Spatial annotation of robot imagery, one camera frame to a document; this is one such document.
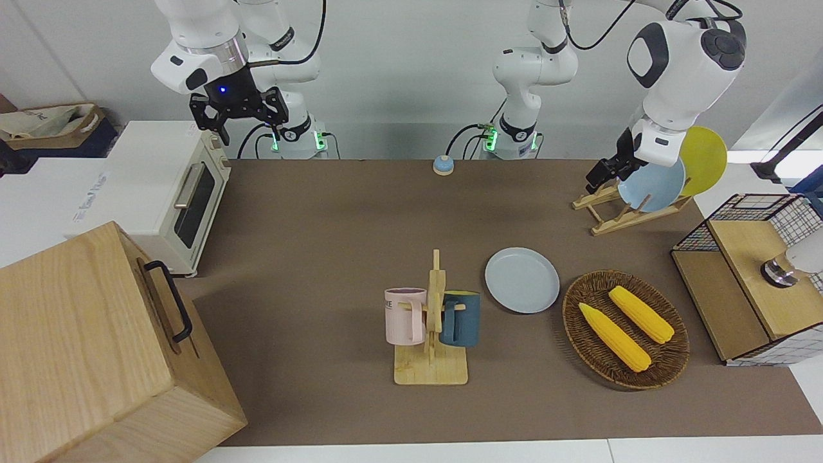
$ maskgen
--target brown table surface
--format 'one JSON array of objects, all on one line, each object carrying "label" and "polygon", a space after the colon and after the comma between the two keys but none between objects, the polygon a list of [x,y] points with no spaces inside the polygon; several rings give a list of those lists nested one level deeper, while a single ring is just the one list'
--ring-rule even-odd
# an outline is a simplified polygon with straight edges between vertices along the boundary
[{"label": "brown table surface", "polygon": [[[593,237],[570,207],[592,163],[458,162],[439,177],[430,161],[236,162],[199,277],[178,280],[249,418],[225,445],[821,433],[787,368],[718,360],[668,253],[697,207]],[[486,261],[509,246],[557,267],[548,311],[514,314],[488,293]],[[448,288],[482,292],[481,342],[467,385],[396,386],[383,290],[424,287],[434,248]],[[562,295],[596,269],[634,274],[678,308],[691,358],[677,381],[616,391],[579,361]]]}]

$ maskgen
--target wooden crate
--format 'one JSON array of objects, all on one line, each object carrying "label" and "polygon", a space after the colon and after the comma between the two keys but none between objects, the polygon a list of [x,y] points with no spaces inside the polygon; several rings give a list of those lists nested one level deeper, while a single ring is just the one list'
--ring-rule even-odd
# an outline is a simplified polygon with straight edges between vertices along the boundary
[{"label": "wooden crate", "polygon": [[0,461],[193,461],[245,424],[192,302],[110,222],[0,269]]},{"label": "wooden crate", "polygon": [[675,250],[672,257],[722,360],[750,358],[823,323],[823,297],[807,278],[776,288],[760,266],[786,250],[767,221],[712,221],[718,251]]}]

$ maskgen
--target oven handle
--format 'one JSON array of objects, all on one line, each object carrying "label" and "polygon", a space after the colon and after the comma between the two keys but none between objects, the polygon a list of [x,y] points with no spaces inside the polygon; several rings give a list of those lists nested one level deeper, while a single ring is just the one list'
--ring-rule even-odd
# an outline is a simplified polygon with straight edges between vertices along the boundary
[{"label": "oven handle", "polygon": [[183,298],[180,297],[180,293],[177,291],[177,286],[171,278],[171,272],[169,272],[169,268],[159,260],[153,260],[152,262],[145,264],[143,268],[147,272],[151,272],[153,269],[163,270],[163,276],[165,276],[165,281],[169,284],[171,295],[174,297],[174,303],[177,304],[177,309],[180,311],[180,318],[183,319],[183,330],[171,337],[171,340],[177,344],[180,344],[180,342],[192,334],[192,319],[188,317],[186,306],[183,304]]},{"label": "oven handle", "polygon": [[188,168],[186,180],[183,182],[183,188],[180,189],[180,194],[174,201],[175,209],[188,209],[192,205],[194,192],[197,191],[200,179],[203,177],[203,172],[206,170],[206,164],[201,162],[199,164],[192,164]]}]

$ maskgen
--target pink mug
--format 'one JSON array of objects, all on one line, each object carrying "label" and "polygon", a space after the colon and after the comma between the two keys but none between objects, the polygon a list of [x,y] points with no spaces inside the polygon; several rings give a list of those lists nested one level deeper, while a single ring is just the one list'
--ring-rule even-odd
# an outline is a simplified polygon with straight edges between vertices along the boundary
[{"label": "pink mug", "polygon": [[391,288],[386,290],[385,299],[386,341],[396,346],[422,344],[425,340],[425,289]]}]

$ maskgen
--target corn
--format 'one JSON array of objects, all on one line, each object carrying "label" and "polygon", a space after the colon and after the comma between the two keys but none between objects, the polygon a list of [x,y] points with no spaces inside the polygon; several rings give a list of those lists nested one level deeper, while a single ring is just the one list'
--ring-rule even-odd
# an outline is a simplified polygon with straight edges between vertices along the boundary
[{"label": "corn", "polygon": [[589,304],[580,302],[579,307],[588,325],[603,343],[616,353],[627,367],[631,368],[631,371],[640,373],[649,368],[652,358],[637,345],[634,339],[621,330],[620,326],[615,325],[615,322],[611,321],[606,314]]},{"label": "corn", "polygon": [[655,343],[665,344],[674,336],[674,328],[628,289],[618,285],[609,297]]}]

